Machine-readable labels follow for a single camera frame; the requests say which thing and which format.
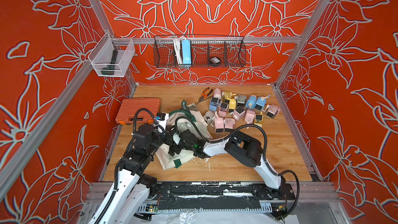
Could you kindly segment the yellow black square sharpener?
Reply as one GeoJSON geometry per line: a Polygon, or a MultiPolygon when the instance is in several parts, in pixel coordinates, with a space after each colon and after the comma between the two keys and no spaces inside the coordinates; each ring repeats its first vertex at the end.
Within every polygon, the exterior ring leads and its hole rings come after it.
{"type": "Polygon", "coordinates": [[[262,114],[255,115],[254,124],[259,127],[262,127],[262,125],[263,125],[263,115],[262,114]]]}

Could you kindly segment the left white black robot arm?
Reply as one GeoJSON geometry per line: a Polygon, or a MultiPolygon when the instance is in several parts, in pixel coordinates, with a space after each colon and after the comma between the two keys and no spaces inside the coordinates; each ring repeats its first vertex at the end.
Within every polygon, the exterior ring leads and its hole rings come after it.
{"type": "Polygon", "coordinates": [[[150,220],[136,212],[157,194],[157,179],[144,173],[161,145],[172,141],[160,124],[143,124],[133,132],[123,157],[117,162],[114,182],[90,224],[128,224],[134,217],[150,220]]]}

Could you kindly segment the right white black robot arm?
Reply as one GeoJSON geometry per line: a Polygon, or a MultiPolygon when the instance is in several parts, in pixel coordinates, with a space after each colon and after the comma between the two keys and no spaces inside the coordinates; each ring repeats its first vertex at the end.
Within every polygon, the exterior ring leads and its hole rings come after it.
{"type": "Polygon", "coordinates": [[[173,136],[169,155],[175,156],[182,150],[191,151],[201,159],[228,153],[244,166],[255,169],[268,188],[280,193],[285,191],[286,180],[267,160],[261,142],[241,131],[234,130],[220,140],[209,142],[185,130],[173,136]]]}

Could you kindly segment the blue grey square sharpener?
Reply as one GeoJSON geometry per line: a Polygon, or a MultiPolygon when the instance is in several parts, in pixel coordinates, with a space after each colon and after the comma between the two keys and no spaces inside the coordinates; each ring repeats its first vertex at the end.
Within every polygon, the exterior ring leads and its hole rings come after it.
{"type": "Polygon", "coordinates": [[[209,104],[209,110],[216,112],[219,107],[220,99],[217,97],[212,97],[209,104]]]}

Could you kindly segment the yellow tall pencil sharpener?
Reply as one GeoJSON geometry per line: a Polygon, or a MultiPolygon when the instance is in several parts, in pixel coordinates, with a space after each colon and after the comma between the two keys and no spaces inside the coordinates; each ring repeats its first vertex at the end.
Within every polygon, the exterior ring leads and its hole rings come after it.
{"type": "Polygon", "coordinates": [[[236,109],[236,99],[229,99],[229,112],[233,112],[236,109]]]}

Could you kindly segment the pink square pencil sharpener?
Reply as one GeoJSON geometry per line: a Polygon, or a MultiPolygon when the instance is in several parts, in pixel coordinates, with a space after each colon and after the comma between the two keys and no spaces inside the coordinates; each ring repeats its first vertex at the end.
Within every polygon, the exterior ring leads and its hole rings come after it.
{"type": "Polygon", "coordinates": [[[220,133],[224,131],[224,119],[216,117],[214,119],[215,132],[220,133]]]}

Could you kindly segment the blue crank pencil sharpener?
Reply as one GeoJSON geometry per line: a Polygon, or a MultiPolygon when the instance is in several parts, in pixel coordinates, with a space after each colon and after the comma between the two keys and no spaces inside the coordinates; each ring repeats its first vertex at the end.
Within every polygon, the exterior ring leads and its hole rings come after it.
{"type": "Polygon", "coordinates": [[[257,98],[257,101],[256,101],[254,109],[258,110],[258,111],[263,111],[265,109],[265,107],[266,107],[267,99],[269,99],[270,96],[271,96],[270,94],[267,95],[267,96],[259,96],[257,98]]]}

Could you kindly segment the grey clear pencil sharpener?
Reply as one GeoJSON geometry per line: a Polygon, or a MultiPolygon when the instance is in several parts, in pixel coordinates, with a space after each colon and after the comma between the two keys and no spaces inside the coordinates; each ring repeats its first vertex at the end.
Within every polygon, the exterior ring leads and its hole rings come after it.
{"type": "Polygon", "coordinates": [[[237,95],[236,99],[236,106],[245,107],[247,102],[247,97],[245,95],[237,95]]]}

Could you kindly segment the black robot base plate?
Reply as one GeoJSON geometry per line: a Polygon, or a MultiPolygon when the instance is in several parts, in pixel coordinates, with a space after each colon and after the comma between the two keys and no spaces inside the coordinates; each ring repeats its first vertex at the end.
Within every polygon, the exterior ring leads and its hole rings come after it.
{"type": "Polygon", "coordinates": [[[184,211],[272,213],[295,201],[290,184],[283,192],[251,182],[159,182],[158,194],[146,200],[138,214],[184,211]]]}

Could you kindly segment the pink cube sharpener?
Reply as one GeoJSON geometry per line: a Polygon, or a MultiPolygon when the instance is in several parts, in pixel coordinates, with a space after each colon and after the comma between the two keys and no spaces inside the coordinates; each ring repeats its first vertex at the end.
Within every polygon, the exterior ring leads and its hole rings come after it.
{"type": "Polygon", "coordinates": [[[245,108],[242,106],[237,107],[233,112],[233,118],[237,121],[241,120],[245,115],[245,108]]]}

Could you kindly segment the cream tote bag green handles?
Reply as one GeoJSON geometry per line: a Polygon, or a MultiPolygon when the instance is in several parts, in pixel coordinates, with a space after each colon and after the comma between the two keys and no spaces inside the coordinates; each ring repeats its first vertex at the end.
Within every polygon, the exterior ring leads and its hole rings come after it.
{"type": "MultiPolygon", "coordinates": [[[[196,118],[195,123],[197,124],[200,132],[205,136],[206,139],[212,139],[212,136],[207,129],[208,123],[205,121],[198,109],[198,103],[189,104],[187,105],[187,108],[196,118]]],[[[189,150],[182,150],[180,154],[174,154],[173,156],[169,154],[169,150],[169,145],[163,144],[156,152],[156,156],[163,170],[165,171],[171,168],[178,168],[182,164],[185,164],[194,158],[193,152],[189,150]]]]}

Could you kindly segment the grey white pencil sharpener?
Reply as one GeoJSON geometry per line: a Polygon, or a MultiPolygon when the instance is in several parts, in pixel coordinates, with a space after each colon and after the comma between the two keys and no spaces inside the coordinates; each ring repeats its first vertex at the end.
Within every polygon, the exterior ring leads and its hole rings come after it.
{"type": "Polygon", "coordinates": [[[205,115],[203,116],[207,124],[212,124],[214,122],[214,119],[216,118],[216,115],[213,111],[207,111],[205,115]]]}

